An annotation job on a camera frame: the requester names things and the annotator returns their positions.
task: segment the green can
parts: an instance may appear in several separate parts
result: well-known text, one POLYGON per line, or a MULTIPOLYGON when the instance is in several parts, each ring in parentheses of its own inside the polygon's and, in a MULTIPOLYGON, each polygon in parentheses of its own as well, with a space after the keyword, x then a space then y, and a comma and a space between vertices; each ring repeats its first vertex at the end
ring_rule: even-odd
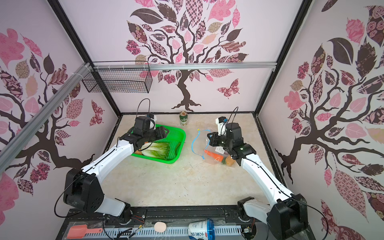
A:
POLYGON ((188 124, 188 114, 185 111, 180 112, 180 124, 186 126, 188 124))

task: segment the white cable tray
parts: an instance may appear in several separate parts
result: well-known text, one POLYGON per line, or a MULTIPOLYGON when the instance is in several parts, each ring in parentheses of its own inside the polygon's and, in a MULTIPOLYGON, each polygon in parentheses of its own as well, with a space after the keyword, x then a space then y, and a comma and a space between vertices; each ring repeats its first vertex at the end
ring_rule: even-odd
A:
MULTIPOLYGON (((117 235, 129 228, 106 228, 106 232, 110 237, 117 237, 117 235)), ((128 237, 137 228, 133 228, 131 232, 125 233, 121 237, 128 237)), ((215 226, 215 236, 229 236, 229 235, 241 235, 240 226, 215 226)), ((136 233, 133 237, 184 237, 188 236, 188 227, 167 227, 167 230, 163 233, 156 232, 153 227, 147 227, 136 233)), ((101 233, 88 233, 83 238, 106 238, 105 232, 101 233)))

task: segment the beige table surface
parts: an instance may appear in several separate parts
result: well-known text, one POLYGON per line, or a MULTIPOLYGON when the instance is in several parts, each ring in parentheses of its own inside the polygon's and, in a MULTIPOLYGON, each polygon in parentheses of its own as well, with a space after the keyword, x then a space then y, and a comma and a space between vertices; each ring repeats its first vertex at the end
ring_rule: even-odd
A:
MULTIPOLYGON (((189 114, 181 126, 177 114, 157 115, 157 124, 182 128, 185 143, 173 164, 138 157, 125 158, 102 183, 104 193, 131 206, 236 205, 246 197, 268 203, 260 187, 237 163, 232 167, 209 164, 191 151, 197 129, 217 131, 215 119, 230 114, 189 114)), ((112 145, 134 125, 135 115, 124 115, 112 145)), ((250 144, 273 173, 252 114, 237 114, 244 142, 250 144)))

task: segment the green plastic basket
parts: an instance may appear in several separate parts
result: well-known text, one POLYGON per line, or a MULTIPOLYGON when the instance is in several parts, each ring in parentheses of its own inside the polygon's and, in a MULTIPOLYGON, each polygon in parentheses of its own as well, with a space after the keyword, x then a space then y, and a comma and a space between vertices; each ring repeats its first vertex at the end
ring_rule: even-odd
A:
POLYGON ((181 128, 169 127, 169 126, 165 126, 165 125, 156 124, 156 127, 159 127, 159 126, 164 126, 166 129, 169 130, 169 134, 166 138, 155 141, 155 142, 169 142, 170 150, 169 150, 168 158, 166 160, 163 160, 163 159, 158 159, 158 158, 154 158, 154 157, 147 157, 147 156, 143 156, 143 155, 139 155, 139 154, 135 154, 135 153, 133 153, 132 156, 141 157, 141 158, 145 158, 145 159, 149 159, 149 160, 153 160, 153 161, 158 161, 158 162, 163 162, 163 163, 168 163, 168 164, 172 164, 172 163, 176 162, 176 160, 180 157, 181 149, 183 148, 183 145, 185 142, 185 132, 181 128), (177 149, 177 152, 175 152, 175 149, 176 149, 178 143, 180 143, 180 146, 177 149))

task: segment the butterfly decal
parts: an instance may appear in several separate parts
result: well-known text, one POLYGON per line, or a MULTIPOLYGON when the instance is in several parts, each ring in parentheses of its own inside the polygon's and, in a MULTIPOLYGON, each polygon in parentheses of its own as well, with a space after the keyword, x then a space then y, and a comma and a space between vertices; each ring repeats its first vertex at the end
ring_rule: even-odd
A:
POLYGON ((239 79, 234 80, 229 88, 218 88, 217 90, 221 93, 224 93, 224 96, 229 99, 232 93, 239 93, 239 88, 237 87, 239 85, 238 80, 239 79))
POLYGON ((90 126, 95 125, 96 123, 97 124, 102 123, 103 119, 101 118, 100 115, 102 115, 103 111, 105 111, 101 107, 98 107, 93 100, 92 100, 92 108, 93 108, 93 111, 95 112, 95 115, 93 115, 93 117, 91 118, 91 121, 89 122, 90 126))

